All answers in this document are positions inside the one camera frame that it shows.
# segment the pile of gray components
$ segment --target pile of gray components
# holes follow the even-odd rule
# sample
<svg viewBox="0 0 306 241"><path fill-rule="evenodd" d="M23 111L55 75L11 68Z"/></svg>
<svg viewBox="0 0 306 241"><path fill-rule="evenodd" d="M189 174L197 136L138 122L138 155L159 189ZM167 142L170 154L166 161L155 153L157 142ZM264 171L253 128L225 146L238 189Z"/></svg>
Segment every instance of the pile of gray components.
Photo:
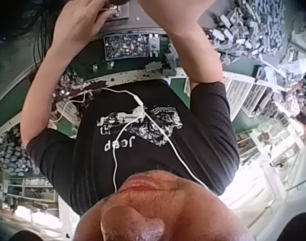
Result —
<svg viewBox="0 0 306 241"><path fill-rule="evenodd" d="M258 59L282 49L283 0L238 0L226 15L214 15L219 27L208 33L214 48L229 65L241 56Z"/></svg>
<svg viewBox="0 0 306 241"><path fill-rule="evenodd" d="M117 34L104 36L105 60L148 57L147 34Z"/></svg>
<svg viewBox="0 0 306 241"><path fill-rule="evenodd" d="M75 71L66 71L55 88L53 97L63 96L68 97L76 85L86 84L82 78L79 78Z"/></svg>
<svg viewBox="0 0 306 241"><path fill-rule="evenodd" d="M0 162L2 168L10 176L24 176L25 173L38 175L40 173L35 162L21 148L19 125L4 133L3 141L0 143Z"/></svg>

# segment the electronic component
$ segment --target electronic component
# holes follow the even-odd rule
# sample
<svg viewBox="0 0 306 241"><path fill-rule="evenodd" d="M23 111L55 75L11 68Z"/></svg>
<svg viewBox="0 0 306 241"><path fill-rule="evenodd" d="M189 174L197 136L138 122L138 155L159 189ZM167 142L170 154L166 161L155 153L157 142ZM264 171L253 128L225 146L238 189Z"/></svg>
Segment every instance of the electronic component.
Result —
<svg viewBox="0 0 306 241"><path fill-rule="evenodd" d="M175 69L163 69L162 75L169 77L169 76L176 76L177 72Z"/></svg>
<svg viewBox="0 0 306 241"><path fill-rule="evenodd" d="M149 57L158 57L160 49L160 40L159 40L159 35L158 34L150 34L149 35Z"/></svg>
<svg viewBox="0 0 306 241"><path fill-rule="evenodd" d="M104 36L106 61L148 57L147 34L114 34Z"/></svg>
<svg viewBox="0 0 306 241"><path fill-rule="evenodd" d="M154 71L154 70L161 69L162 67L163 66L162 66L161 62L151 62L151 63L145 65L146 71Z"/></svg>

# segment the mouth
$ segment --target mouth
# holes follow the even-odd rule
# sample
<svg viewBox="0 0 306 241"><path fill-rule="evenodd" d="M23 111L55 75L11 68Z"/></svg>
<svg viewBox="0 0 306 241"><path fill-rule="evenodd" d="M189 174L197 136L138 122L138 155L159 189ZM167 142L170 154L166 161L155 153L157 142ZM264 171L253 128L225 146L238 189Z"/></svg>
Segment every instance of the mouth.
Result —
<svg viewBox="0 0 306 241"><path fill-rule="evenodd" d="M163 185L156 179L148 176L134 176L128 178L117 193L133 192L133 191L154 191L164 189Z"/></svg>

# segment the graphic print on shirt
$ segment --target graphic print on shirt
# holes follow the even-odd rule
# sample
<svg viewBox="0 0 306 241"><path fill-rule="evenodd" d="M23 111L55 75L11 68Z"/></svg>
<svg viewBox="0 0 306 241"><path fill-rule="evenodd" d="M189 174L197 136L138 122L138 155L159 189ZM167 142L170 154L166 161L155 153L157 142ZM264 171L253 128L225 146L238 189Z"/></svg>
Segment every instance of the graphic print on shirt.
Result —
<svg viewBox="0 0 306 241"><path fill-rule="evenodd" d="M144 109L168 137L172 135L174 128L181 129L183 127L181 119L174 107L154 107L152 110L148 110L144 107ZM141 112L142 109L138 106L133 109L132 113L113 112L108 116L101 117L100 120L97 121L97 127L100 127L100 134L118 134L124 125L136 119ZM158 127L145 116L135 123L132 123L125 131L135 134L159 147L167 143L166 137L159 131Z"/></svg>

